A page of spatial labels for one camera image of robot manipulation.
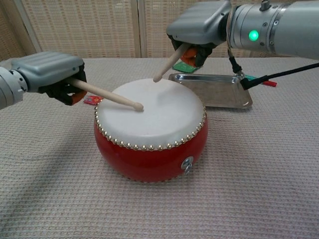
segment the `drum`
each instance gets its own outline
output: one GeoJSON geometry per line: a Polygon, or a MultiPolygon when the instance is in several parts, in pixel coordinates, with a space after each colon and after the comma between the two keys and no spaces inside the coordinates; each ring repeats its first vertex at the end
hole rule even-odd
{"type": "Polygon", "coordinates": [[[95,107],[95,139],[106,161],[125,177],[141,182],[167,181],[188,173],[208,134],[199,97],[165,79],[132,81],[113,93],[143,104],[144,111],[106,99],[95,107]]]}

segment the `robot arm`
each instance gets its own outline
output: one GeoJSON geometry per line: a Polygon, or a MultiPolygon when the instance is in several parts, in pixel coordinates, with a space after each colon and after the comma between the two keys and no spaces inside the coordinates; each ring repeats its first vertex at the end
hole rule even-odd
{"type": "Polygon", "coordinates": [[[66,105],[86,95],[63,81],[74,77],[86,82],[84,62],[79,57],[41,52],[14,59],[11,64],[10,70],[0,67],[0,110],[22,101],[25,92],[47,93],[66,105]]]}
{"type": "Polygon", "coordinates": [[[318,60],[318,13],[318,0],[263,0],[235,7],[229,0],[198,2],[166,32],[175,49],[183,42],[192,44],[182,60],[196,67],[202,66],[208,56],[203,52],[209,53],[223,42],[230,48],[318,60]]]}

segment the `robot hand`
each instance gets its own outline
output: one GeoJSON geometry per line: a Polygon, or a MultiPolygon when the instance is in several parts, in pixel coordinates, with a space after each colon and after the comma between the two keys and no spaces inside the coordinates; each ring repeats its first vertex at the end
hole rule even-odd
{"type": "Polygon", "coordinates": [[[201,67],[218,45],[226,41],[226,24],[230,1],[197,2],[167,29],[174,50],[184,42],[192,44],[181,60],[201,67]]]}
{"type": "Polygon", "coordinates": [[[83,59],[65,53],[41,52],[14,59],[8,71],[0,67],[0,109],[22,101],[24,92],[46,93],[66,105],[87,92],[66,83],[69,77],[86,82],[83,59]]]}

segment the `drum handle ring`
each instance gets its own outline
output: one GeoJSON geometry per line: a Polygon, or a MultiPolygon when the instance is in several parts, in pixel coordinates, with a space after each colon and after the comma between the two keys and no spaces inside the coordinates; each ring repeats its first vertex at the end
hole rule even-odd
{"type": "Polygon", "coordinates": [[[193,156],[190,156],[190,157],[187,157],[183,163],[181,163],[181,166],[180,168],[184,170],[184,175],[187,175],[191,168],[192,168],[192,163],[193,163],[193,160],[194,160],[194,157],[193,156]]]}

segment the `white drumhead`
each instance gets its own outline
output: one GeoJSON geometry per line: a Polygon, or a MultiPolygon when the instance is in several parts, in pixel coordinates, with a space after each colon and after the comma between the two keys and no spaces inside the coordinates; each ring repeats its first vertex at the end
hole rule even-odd
{"type": "Polygon", "coordinates": [[[132,81],[113,93],[143,104],[144,111],[102,100],[97,109],[98,123],[106,136],[131,146],[152,145],[155,149],[167,144],[187,141],[187,135],[201,128],[205,116],[199,97],[189,88],[174,81],[152,79],[132,81]]]}

